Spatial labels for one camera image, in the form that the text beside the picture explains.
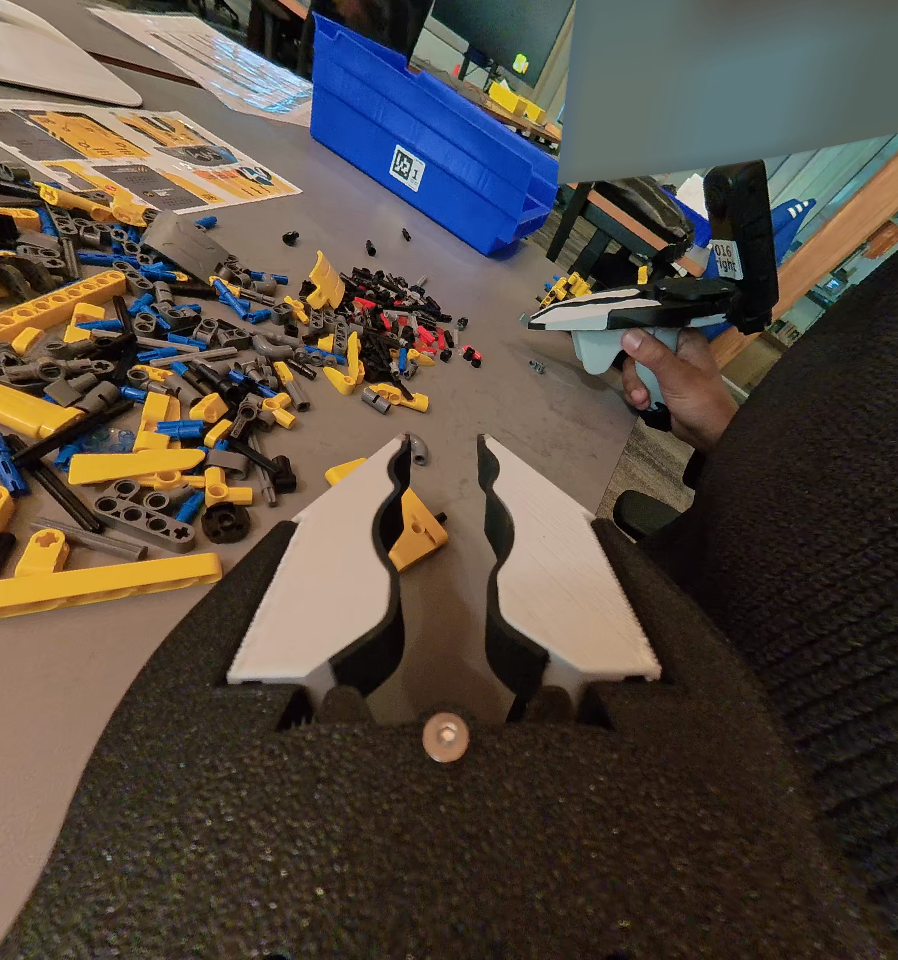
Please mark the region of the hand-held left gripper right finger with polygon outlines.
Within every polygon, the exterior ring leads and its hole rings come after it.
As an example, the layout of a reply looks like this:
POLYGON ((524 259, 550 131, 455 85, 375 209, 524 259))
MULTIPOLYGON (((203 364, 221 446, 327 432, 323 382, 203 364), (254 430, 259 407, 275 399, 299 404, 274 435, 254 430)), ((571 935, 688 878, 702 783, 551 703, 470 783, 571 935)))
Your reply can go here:
POLYGON ((661 664, 596 533, 595 515, 489 434, 478 437, 484 534, 495 556, 485 654, 527 704, 580 706, 593 684, 661 679, 661 664))

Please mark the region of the yellow flat panel piece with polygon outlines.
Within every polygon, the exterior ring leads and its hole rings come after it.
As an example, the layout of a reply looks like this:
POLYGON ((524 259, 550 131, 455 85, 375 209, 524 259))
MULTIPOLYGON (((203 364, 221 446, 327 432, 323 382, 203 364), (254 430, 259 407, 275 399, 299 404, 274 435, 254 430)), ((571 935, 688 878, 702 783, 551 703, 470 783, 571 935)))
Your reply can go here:
POLYGON ((368 459, 329 470, 319 545, 347 577, 381 581, 447 544, 445 522, 409 484, 412 460, 395 440, 368 459))

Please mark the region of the black display screen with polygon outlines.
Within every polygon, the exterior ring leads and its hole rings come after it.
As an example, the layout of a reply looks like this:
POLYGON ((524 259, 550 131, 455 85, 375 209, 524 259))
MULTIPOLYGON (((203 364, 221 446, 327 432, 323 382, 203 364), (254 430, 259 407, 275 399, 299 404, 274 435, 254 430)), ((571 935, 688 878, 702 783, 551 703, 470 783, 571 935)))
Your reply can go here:
POLYGON ((413 57, 452 73, 469 56, 467 77, 499 66, 545 99, 567 78, 574 22, 570 1, 437 1, 413 57))

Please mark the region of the yellow black toy model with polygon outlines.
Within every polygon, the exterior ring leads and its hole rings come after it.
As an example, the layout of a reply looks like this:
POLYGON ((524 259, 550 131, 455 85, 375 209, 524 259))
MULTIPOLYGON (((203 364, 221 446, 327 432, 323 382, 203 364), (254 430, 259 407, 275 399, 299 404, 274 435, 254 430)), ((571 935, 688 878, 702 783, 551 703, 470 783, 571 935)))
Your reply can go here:
POLYGON ((539 296, 539 309, 548 308, 565 300, 586 297, 593 293, 589 282, 578 272, 567 276, 555 276, 551 284, 546 285, 546 293, 539 296))

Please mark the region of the wooden beam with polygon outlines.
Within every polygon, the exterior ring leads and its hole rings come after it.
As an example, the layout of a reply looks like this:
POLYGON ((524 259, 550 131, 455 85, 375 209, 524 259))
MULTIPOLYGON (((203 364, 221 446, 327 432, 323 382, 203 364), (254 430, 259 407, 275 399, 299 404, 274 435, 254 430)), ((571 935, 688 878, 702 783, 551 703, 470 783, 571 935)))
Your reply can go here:
POLYGON ((898 152, 839 207, 778 270, 778 321, 898 213, 898 152))

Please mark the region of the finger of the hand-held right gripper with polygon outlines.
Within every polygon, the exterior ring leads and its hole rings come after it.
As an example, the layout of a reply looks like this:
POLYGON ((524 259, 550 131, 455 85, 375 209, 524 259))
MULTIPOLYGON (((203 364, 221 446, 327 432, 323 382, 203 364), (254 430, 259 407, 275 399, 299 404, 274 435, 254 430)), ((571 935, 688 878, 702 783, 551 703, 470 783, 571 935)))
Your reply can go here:
POLYGON ((658 310, 551 310, 527 321, 529 330, 601 331, 662 327, 658 310))
POLYGON ((609 320, 612 313, 627 316, 636 312, 640 317, 669 310, 653 287, 619 287, 553 301, 539 309, 539 320, 609 320))

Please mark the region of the dark grey panel piece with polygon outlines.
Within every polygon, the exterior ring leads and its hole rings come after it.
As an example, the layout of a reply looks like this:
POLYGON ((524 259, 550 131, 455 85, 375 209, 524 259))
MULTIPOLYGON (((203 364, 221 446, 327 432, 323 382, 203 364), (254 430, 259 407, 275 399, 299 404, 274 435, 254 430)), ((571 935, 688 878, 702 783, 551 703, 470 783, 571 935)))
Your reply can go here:
POLYGON ((142 244, 192 278, 209 283, 230 253, 193 222, 172 210, 160 212, 142 235, 142 244))

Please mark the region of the black bag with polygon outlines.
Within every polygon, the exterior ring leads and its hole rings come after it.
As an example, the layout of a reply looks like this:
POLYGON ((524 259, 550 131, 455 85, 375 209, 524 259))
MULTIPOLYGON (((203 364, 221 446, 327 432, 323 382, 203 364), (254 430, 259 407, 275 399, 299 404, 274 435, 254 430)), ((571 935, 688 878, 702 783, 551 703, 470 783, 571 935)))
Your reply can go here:
POLYGON ((652 176, 624 177, 604 182, 601 194, 642 226, 670 245, 687 248, 695 240, 695 224, 674 195, 652 176))

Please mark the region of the person's right hand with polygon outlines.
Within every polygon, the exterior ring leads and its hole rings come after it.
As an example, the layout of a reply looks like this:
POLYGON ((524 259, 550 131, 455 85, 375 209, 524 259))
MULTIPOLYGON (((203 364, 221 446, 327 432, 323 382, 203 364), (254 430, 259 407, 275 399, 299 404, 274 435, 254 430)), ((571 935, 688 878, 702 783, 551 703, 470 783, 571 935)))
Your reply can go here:
POLYGON ((657 379, 671 415, 671 431, 695 451, 711 453, 739 407, 727 389, 716 358, 702 332, 684 328, 675 349, 641 329, 624 333, 623 396, 628 405, 646 411, 651 404, 642 366, 657 379))

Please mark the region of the yellow black sticker sheet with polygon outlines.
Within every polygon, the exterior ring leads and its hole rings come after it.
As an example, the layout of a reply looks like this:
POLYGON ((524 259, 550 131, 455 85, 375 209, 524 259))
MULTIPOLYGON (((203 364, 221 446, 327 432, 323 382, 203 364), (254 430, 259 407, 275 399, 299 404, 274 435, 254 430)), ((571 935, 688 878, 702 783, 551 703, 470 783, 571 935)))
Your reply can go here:
POLYGON ((35 181, 144 211, 210 213, 300 194, 290 181, 177 111, 0 100, 0 150, 35 181))

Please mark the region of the blue striped cloth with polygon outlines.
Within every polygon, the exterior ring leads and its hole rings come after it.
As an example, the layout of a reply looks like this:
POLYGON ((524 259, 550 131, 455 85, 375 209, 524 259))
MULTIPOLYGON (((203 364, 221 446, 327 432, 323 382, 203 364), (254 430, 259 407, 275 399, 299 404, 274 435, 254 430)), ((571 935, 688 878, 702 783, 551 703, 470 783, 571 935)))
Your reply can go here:
POLYGON ((777 246, 791 246, 792 239, 815 206, 815 198, 790 198, 772 208, 772 230, 777 246))

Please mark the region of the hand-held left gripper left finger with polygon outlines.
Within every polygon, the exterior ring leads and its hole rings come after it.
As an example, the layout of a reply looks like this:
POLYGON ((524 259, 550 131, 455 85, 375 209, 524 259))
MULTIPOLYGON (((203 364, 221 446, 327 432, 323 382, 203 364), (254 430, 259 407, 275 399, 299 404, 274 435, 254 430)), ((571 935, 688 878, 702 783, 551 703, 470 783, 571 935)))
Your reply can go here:
POLYGON ((227 670, 231 686, 373 692, 405 649, 399 575, 410 442, 398 434, 289 523, 282 558, 227 670))

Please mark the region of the pile of toy building pieces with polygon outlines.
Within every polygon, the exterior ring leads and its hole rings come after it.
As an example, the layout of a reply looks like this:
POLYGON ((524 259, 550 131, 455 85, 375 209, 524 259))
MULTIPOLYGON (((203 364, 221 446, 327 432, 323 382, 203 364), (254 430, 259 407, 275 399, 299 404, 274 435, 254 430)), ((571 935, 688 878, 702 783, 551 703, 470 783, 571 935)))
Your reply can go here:
POLYGON ((293 297, 231 253, 183 273, 142 244, 157 215, 0 163, 0 619, 216 582, 196 548, 297 492, 262 436, 311 408, 307 382, 426 413, 420 369, 481 365, 425 277, 340 271, 342 304, 312 310, 309 277, 293 297))

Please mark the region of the white instruction paper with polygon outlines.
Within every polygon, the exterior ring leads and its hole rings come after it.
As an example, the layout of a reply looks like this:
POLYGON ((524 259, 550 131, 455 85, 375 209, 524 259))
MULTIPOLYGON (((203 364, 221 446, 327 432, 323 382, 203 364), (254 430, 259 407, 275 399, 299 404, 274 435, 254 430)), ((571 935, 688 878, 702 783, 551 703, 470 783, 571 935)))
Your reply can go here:
POLYGON ((91 7, 90 12, 143 43, 229 109, 308 129, 312 83, 247 49, 196 16, 91 7))

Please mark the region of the wooden side desk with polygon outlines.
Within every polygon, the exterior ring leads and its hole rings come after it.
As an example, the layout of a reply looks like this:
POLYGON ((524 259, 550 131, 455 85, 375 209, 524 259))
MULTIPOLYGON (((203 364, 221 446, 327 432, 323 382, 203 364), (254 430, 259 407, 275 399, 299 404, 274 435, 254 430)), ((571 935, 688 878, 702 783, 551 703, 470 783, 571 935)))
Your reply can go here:
POLYGON ((573 232, 587 224, 594 232, 576 256, 571 273, 578 271, 594 289, 637 283, 642 268, 647 268, 649 275, 673 275, 675 263, 694 242, 688 247, 667 244, 604 197, 600 190, 603 183, 567 185, 572 194, 554 230, 547 258, 557 260, 573 232))

